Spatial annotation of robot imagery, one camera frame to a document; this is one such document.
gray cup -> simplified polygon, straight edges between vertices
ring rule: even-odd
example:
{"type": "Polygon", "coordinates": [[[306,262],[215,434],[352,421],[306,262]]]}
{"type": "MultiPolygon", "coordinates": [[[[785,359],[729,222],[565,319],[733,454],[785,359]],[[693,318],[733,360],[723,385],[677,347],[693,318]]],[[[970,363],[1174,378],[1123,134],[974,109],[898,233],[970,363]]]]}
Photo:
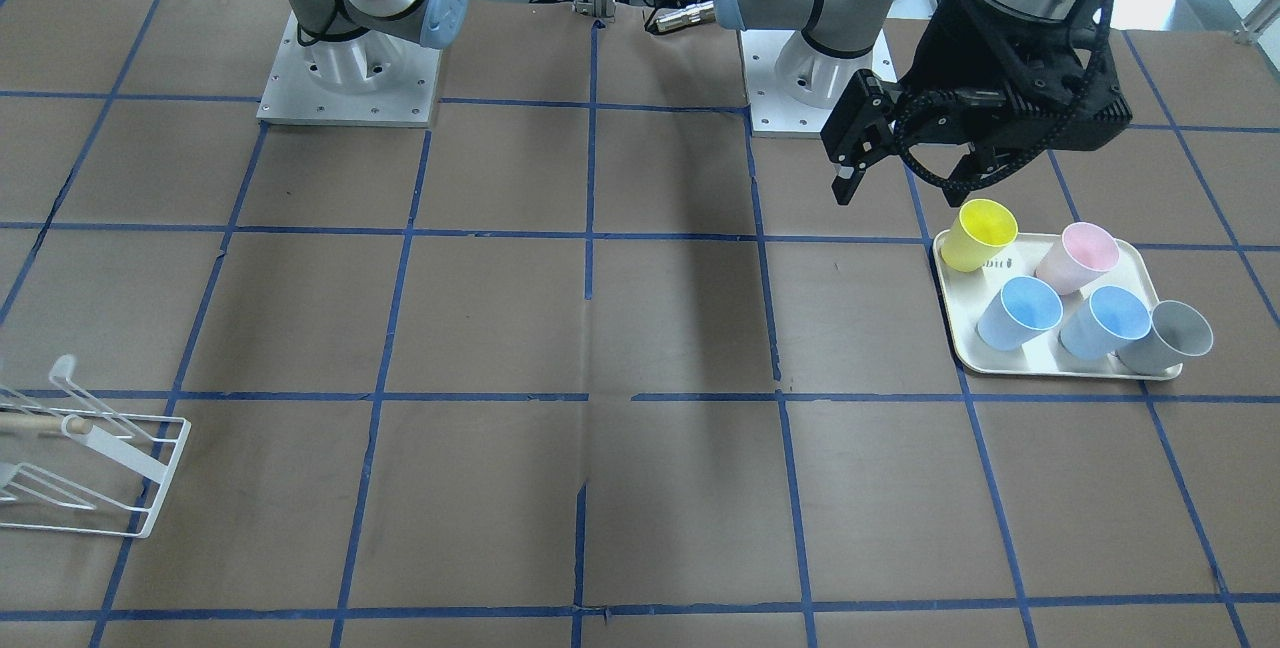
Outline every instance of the gray cup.
{"type": "Polygon", "coordinates": [[[1196,309],[1180,301],[1161,301],[1151,311],[1151,333],[1116,351],[1134,373],[1156,375],[1213,347],[1213,330],[1196,309]]]}

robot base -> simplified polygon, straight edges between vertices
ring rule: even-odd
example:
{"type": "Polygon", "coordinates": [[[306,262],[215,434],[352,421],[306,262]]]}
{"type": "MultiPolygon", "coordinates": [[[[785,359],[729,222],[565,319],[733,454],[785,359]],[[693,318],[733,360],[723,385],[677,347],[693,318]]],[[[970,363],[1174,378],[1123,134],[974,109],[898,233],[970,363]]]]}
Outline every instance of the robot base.
{"type": "Polygon", "coordinates": [[[257,118],[283,126],[378,126],[430,128],[440,74],[440,51],[401,38],[404,64],[398,79],[366,93],[339,92],[310,74],[306,47],[297,44],[297,19],[289,22],[275,51],[257,118]]]}
{"type": "MultiPolygon", "coordinates": [[[[774,70],[782,47],[794,33],[795,29],[745,29],[740,33],[746,97],[751,105],[751,133],[762,138],[818,138],[831,115],[831,109],[814,108],[787,95],[774,70]]],[[[868,68],[878,77],[890,82],[897,79],[884,33],[876,38],[869,58],[868,68]]]]}

white wire rack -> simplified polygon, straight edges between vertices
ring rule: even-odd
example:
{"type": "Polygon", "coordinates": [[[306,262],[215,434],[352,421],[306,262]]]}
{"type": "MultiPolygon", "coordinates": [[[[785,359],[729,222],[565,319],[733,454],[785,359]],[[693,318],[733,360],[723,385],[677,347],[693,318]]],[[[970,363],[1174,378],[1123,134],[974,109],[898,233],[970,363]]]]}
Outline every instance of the white wire rack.
{"type": "MultiPolygon", "coordinates": [[[[146,538],[169,493],[191,424],[180,417],[116,412],[77,385],[72,380],[74,370],[74,356],[59,357],[49,382],[79,403],[78,410],[47,407],[0,384],[0,434],[36,434],[40,439],[77,443],[86,458],[99,465],[106,458],[114,470],[136,474],[141,488],[132,498],[110,496],[42,467],[38,456],[8,462],[0,453],[0,528],[146,538]],[[141,424],[155,429],[145,430],[141,424]],[[41,510],[22,511],[20,517],[14,515],[18,507],[41,510]],[[127,528],[101,528],[79,520],[86,514],[104,516],[108,524],[114,515],[115,522],[127,528]]],[[[83,461],[83,470],[97,471],[91,461],[83,461]]]]}

tray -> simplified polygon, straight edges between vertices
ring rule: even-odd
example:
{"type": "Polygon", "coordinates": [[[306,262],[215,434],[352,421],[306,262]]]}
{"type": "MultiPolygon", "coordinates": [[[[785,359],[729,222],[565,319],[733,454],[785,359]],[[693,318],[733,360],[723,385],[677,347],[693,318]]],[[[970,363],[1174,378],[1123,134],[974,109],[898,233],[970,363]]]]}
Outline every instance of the tray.
{"type": "MultiPolygon", "coordinates": [[[[1016,351],[992,348],[978,336],[978,319],[1006,280],[1036,273],[1036,266],[1059,237],[1051,233],[1019,233],[1018,239],[987,261],[984,268],[973,273],[960,273],[945,264],[938,252],[947,233],[950,231],[943,231],[933,238],[933,263],[938,271],[938,284],[942,287],[947,324],[951,325],[952,346],[960,362],[972,370],[997,375],[1062,375],[1129,380],[1170,380],[1183,371],[1179,364],[1152,375],[1134,373],[1114,353],[1093,361],[1080,360],[1057,342],[1057,328],[1037,336],[1016,351]]],[[[1147,302],[1148,309],[1160,302],[1142,255],[1124,241],[1117,239],[1116,243],[1120,246],[1120,264],[1115,270],[1089,283],[1082,291],[1062,296],[1064,324],[1075,314],[1084,298],[1101,286],[1128,288],[1147,302]]]]}

cup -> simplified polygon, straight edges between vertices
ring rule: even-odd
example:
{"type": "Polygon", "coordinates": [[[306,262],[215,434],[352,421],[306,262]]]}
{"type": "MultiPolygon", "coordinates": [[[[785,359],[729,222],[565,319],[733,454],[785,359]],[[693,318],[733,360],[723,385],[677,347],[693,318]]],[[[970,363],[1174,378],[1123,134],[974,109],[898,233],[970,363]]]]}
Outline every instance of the cup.
{"type": "Polygon", "coordinates": [[[1062,320],[1062,300],[1042,279],[1010,278],[978,319],[978,336],[997,351],[1012,351],[1062,320]]]}
{"type": "Polygon", "coordinates": [[[1059,296],[1066,296],[1105,275],[1117,263],[1120,247],[1110,233],[1092,223],[1073,223],[1036,266],[1036,278],[1051,284],[1059,296]]]}
{"type": "Polygon", "coordinates": [[[1199,311],[1180,301],[1161,301],[1151,310],[1151,333],[1116,351],[1134,373],[1155,375],[1213,347],[1213,329],[1199,311]]]}
{"type": "Polygon", "coordinates": [[[973,273],[1014,238],[1018,238],[1018,220],[1009,209],[987,198],[966,201],[942,241],[942,263],[973,273]]]}
{"type": "Polygon", "coordinates": [[[1092,361],[1149,330],[1151,312],[1142,298],[1117,286],[1103,286],[1062,324],[1057,339],[1073,356],[1092,361]]]}

